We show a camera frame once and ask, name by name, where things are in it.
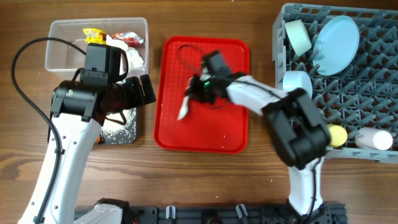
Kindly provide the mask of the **white ceramic spoon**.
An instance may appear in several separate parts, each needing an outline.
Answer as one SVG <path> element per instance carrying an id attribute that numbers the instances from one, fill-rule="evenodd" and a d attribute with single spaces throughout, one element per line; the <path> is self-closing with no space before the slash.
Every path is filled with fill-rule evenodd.
<path id="1" fill-rule="evenodd" d="M 189 96 L 185 96 L 183 98 L 182 105 L 180 107 L 180 111 L 178 113 L 178 117 L 177 117 L 178 121 L 182 120 L 187 115 L 187 113 L 188 113 L 188 102 L 189 102 Z"/>

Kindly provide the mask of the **white tissue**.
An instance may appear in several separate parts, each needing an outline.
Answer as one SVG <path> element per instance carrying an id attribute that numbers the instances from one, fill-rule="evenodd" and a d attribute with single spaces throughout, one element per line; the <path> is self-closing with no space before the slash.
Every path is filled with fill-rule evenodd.
<path id="1" fill-rule="evenodd" d="M 129 69 L 132 70 L 133 68 L 139 68 L 143 66 L 144 60 L 139 55 L 139 52 L 134 47 L 129 47 L 125 42 L 122 40 L 114 39 L 110 35 L 106 36 L 106 45 L 110 45 L 113 47 L 119 47 L 126 52 L 127 61 L 129 64 Z"/>

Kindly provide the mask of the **red snack wrapper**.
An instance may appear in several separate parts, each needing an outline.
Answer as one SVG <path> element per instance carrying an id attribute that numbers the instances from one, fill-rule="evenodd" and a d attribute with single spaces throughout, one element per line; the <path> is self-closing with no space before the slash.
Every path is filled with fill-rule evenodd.
<path id="1" fill-rule="evenodd" d="M 118 32 L 112 34 L 113 39 L 121 40 L 129 47 L 137 47 L 145 43 L 145 38 L 137 35 L 135 32 Z"/>

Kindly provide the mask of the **yellow snack wrapper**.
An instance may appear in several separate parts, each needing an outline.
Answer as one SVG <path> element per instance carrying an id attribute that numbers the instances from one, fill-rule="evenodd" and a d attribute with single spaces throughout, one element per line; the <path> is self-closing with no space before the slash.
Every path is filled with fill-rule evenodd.
<path id="1" fill-rule="evenodd" d="M 106 32 L 97 28 L 84 28 L 84 34 L 86 35 L 86 44 L 105 44 L 106 43 Z"/>

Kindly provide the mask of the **blue bowl with rice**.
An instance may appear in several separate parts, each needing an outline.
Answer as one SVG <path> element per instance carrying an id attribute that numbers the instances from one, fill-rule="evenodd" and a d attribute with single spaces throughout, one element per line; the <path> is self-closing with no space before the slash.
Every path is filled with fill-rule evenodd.
<path id="1" fill-rule="evenodd" d="M 282 89 L 293 91 L 302 88 L 311 98 L 313 94 L 312 82 L 307 72 L 304 71 L 286 71 L 282 79 Z"/>

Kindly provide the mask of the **green bowl with food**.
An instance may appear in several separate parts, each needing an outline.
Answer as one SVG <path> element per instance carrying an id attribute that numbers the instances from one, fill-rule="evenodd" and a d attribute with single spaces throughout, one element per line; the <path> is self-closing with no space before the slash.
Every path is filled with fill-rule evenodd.
<path id="1" fill-rule="evenodd" d="M 289 42 L 298 57 L 312 48 L 308 32 L 301 20 L 286 22 L 285 31 L 289 38 Z"/>

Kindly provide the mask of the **light blue plate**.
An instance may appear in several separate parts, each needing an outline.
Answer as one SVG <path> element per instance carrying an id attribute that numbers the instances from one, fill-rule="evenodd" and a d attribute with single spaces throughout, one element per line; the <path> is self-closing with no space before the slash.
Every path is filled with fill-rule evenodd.
<path id="1" fill-rule="evenodd" d="M 354 59 L 359 47 L 359 29 L 348 16 L 337 16 L 320 31 L 314 45 L 314 65 L 323 76 L 342 72 Z"/>

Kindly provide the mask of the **yellow plastic cup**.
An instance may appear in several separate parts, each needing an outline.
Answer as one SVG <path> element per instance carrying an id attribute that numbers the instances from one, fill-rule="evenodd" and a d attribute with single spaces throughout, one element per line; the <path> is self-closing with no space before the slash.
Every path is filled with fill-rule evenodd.
<path id="1" fill-rule="evenodd" d="M 348 133 L 342 126 L 336 124 L 328 124 L 327 128 L 331 138 L 329 146 L 340 147 L 347 141 Z"/>

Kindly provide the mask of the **pink plastic cup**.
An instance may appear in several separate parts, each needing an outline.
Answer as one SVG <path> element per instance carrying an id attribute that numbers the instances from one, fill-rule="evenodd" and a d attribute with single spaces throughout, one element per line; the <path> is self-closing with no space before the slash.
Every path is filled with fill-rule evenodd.
<path id="1" fill-rule="evenodd" d="M 355 143 L 362 149 L 388 150 L 393 144 L 392 134 L 383 129 L 361 128 L 355 136 Z"/>

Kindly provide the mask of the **orange carrot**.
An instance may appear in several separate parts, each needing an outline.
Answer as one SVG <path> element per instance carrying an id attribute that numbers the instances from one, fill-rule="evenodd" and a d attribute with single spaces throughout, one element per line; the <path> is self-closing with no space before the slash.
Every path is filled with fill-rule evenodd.
<path id="1" fill-rule="evenodd" d="M 102 143 L 104 143 L 104 137 L 102 137 L 102 135 L 99 135 L 95 140 L 95 144 L 102 144 Z"/>

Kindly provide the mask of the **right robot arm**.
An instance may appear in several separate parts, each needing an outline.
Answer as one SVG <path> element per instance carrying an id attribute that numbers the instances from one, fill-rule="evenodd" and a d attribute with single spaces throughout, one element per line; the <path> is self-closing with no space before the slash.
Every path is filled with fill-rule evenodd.
<path id="1" fill-rule="evenodd" d="M 184 95 L 185 101 L 211 105 L 222 98 L 262 116 L 274 150 L 289 170 L 292 221 L 311 223 L 322 214 L 320 174 L 331 137 L 305 90 L 277 90 L 245 72 L 232 72 L 214 50 L 202 57 Z"/>

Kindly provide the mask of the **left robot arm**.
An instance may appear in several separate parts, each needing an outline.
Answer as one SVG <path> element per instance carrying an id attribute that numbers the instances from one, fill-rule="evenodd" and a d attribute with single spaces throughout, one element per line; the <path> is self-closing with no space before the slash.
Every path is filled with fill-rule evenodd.
<path id="1" fill-rule="evenodd" d="M 126 52 L 88 44 L 85 65 L 52 93 L 50 116 L 17 92 L 49 126 L 48 147 L 34 193 L 19 223 L 74 223 L 76 200 L 88 156 L 109 114 L 122 114 L 156 101 L 147 74 L 120 71 Z"/>

